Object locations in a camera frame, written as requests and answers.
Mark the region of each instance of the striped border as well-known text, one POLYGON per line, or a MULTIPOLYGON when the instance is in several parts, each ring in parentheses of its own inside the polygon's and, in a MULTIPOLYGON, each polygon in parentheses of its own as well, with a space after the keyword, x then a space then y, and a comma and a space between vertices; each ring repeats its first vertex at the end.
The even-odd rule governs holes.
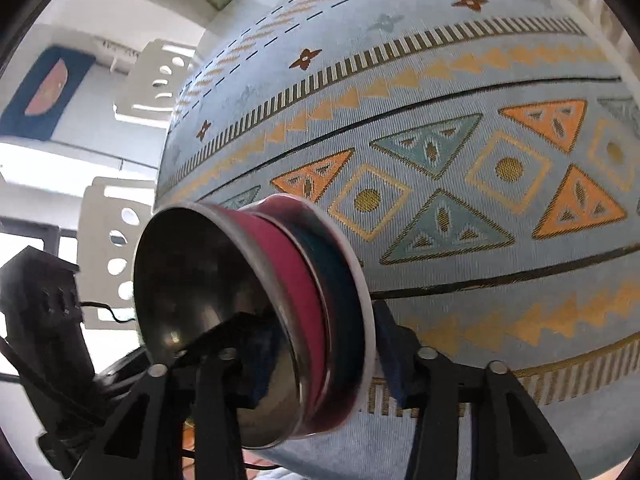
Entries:
MULTIPOLYGON (((522 370, 514 370, 524 389, 539 406, 573 399, 640 371, 640 332, 617 343, 577 357, 522 370)), ((460 404, 458 415, 466 412, 460 404)), ((402 410, 391 397, 386 381, 374 377, 367 400, 369 415, 418 417, 418 409, 402 410)))
POLYGON ((158 198, 162 198, 171 188, 191 174, 204 161, 229 145, 233 140, 247 133, 275 114, 289 108, 331 86, 364 72, 370 68, 381 66, 402 57, 419 52, 433 50, 441 46, 464 43, 492 36, 510 36, 515 34, 575 34, 584 36, 584 31, 571 18, 488 18, 472 22, 459 22, 417 32, 374 46, 359 54, 347 57, 333 66, 326 67, 316 74, 284 89, 270 100, 249 111, 239 121, 220 131, 217 136, 205 144, 195 155, 183 163, 167 182, 158 186, 158 198))

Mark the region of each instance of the blue painting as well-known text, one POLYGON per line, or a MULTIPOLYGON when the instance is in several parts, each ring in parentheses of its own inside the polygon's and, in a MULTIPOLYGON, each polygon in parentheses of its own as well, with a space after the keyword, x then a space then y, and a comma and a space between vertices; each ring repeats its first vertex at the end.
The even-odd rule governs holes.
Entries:
POLYGON ((95 56, 62 46, 45 50, 0 116, 0 137, 49 140, 95 56))

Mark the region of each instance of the white chair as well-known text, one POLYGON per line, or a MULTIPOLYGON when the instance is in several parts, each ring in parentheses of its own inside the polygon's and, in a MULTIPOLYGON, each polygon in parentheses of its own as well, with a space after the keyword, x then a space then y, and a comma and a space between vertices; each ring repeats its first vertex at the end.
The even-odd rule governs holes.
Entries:
POLYGON ((167 129, 194 54, 195 47, 190 45, 165 40, 148 43, 113 105, 116 119, 167 129))
MULTIPOLYGON (((151 181, 99 176, 82 198, 78 222, 78 295, 80 301, 108 304, 119 319, 128 319, 134 306, 131 281, 134 250, 151 218, 154 187, 151 181)), ((136 330, 135 322, 119 324, 100 317, 98 309, 86 307, 85 328, 136 330)))

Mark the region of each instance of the brown dot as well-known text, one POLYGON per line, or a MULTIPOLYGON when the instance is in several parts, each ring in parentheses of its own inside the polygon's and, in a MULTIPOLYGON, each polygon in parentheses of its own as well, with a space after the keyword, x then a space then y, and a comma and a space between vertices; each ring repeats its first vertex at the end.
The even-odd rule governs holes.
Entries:
POLYGON ((607 144, 607 155, 609 155, 614 164, 620 165, 625 162, 625 153, 615 142, 607 144))
POLYGON ((353 206, 362 213, 370 213, 380 205, 380 193, 375 189, 363 189, 353 200, 353 206))
POLYGON ((495 165, 495 174, 505 182, 516 182, 524 173, 522 163, 512 156, 506 156, 495 165))

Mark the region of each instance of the brown star pattern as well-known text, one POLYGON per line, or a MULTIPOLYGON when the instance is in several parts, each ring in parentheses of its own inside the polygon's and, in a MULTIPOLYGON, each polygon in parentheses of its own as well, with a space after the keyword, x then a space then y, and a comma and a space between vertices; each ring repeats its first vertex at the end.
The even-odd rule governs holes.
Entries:
POLYGON ((306 48, 305 50, 300 52, 300 57, 297 60, 295 60, 289 68, 295 68, 299 66, 302 70, 306 70, 307 68, 309 68, 309 65, 311 64, 311 60, 321 52, 322 52, 322 49, 311 51, 308 48, 306 48))
POLYGON ((200 142, 204 140, 204 136, 207 135, 207 131, 211 127, 211 123, 209 121, 204 121, 202 123, 202 127, 200 131, 197 133, 196 138, 200 139, 200 142))
POLYGON ((451 7, 467 7, 475 12, 481 12, 482 6, 489 3, 489 0, 458 0, 451 4, 451 7))

